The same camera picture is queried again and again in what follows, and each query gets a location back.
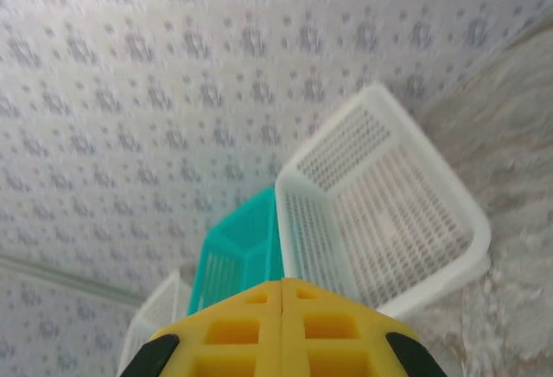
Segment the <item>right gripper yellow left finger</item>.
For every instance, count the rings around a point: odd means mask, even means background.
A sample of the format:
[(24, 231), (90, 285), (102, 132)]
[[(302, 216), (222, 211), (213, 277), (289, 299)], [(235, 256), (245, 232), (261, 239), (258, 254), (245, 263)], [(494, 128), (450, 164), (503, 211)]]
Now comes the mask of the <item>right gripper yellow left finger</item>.
[(156, 331), (123, 376), (279, 376), (282, 282), (243, 291)]

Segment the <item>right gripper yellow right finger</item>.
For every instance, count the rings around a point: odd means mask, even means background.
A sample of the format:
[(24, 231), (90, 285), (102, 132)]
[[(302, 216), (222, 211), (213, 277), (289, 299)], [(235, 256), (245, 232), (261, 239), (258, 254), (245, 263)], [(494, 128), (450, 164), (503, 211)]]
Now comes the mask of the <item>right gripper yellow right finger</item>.
[(297, 278), (284, 278), (282, 376), (444, 376), (405, 323)]

